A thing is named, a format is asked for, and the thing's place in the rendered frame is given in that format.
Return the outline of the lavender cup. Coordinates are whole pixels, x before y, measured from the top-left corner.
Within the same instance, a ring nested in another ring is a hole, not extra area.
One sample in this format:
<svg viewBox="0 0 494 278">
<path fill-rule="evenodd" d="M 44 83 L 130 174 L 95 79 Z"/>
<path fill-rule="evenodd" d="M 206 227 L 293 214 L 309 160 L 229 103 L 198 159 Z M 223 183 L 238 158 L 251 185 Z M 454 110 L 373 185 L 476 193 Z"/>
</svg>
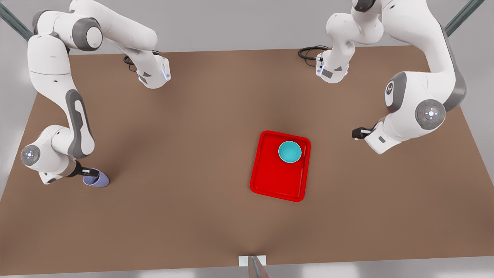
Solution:
<svg viewBox="0 0 494 278">
<path fill-rule="evenodd" d="M 94 188 L 104 188 L 109 185 L 109 178 L 98 169 L 89 169 L 88 174 L 83 175 L 83 183 Z"/>
</svg>

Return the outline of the teal bowl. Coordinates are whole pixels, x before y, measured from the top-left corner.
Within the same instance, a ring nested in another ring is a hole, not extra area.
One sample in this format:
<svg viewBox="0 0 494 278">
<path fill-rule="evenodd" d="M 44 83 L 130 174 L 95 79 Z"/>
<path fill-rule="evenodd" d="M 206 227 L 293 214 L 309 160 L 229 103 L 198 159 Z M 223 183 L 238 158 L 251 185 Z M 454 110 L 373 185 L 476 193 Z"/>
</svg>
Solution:
<svg viewBox="0 0 494 278">
<path fill-rule="evenodd" d="M 284 141 L 277 150 L 279 158 L 286 163 L 294 163 L 300 160 L 302 149 L 294 141 Z"/>
</svg>

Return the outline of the red tray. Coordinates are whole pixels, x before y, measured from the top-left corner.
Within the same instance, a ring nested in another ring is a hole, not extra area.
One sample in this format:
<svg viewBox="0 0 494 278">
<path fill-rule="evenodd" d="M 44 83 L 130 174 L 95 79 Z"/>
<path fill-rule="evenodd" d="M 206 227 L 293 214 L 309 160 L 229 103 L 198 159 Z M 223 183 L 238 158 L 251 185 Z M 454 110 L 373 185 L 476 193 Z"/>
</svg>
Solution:
<svg viewBox="0 0 494 278">
<path fill-rule="evenodd" d="M 300 160 L 283 162 L 278 155 L 279 145 L 294 141 L 302 149 Z M 250 189 L 257 194 L 287 201 L 304 199 L 309 169 L 311 143 L 305 137 L 275 131 L 261 132 L 254 160 Z"/>
</svg>

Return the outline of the silver frame post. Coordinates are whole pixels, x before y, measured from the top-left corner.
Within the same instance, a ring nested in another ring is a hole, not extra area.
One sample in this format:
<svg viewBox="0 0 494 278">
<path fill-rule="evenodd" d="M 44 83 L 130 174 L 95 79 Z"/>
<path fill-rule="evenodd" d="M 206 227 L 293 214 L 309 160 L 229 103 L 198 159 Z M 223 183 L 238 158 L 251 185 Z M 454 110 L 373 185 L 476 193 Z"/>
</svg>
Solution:
<svg viewBox="0 0 494 278">
<path fill-rule="evenodd" d="M 0 2 L 0 18 L 5 21 L 16 33 L 25 41 L 28 41 L 34 34 L 27 28 L 3 3 Z"/>
<path fill-rule="evenodd" d="M 266 269 L 259 264 L 257 258 L 254 261 L 249 262 L 248 265 L 248 277 L 249 278 L 270 278 Z"/>
<path fill-rule="evenodd" d="M 445 26 L 444 30 L 446 36 L 450 35 L 457 30 L 457 28 L 466 21 L 466 19 L 473 14 L 473 12 L 482 5 L 485 0 L 469 0 L 462 9 L 452 18 L 452 20 Z"/>
</svg>

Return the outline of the white post foot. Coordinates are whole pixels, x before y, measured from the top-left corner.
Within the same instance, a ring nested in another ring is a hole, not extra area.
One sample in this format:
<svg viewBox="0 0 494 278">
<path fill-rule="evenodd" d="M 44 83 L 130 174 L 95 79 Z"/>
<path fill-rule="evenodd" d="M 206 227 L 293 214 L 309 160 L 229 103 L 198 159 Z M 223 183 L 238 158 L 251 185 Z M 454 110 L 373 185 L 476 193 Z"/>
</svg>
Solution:
<svg viewBox="0 0 494 278">
<path fill-rule="evenodd" d="M 257 258 L 259 264 L 263 267 L 267 265 L 266 255 L 249 255 L 249 256 L 239 256 L 238 257 L 238 266 L 239 267 L 247 267 L 249 262 L 254 261 Z"/>
</svg>

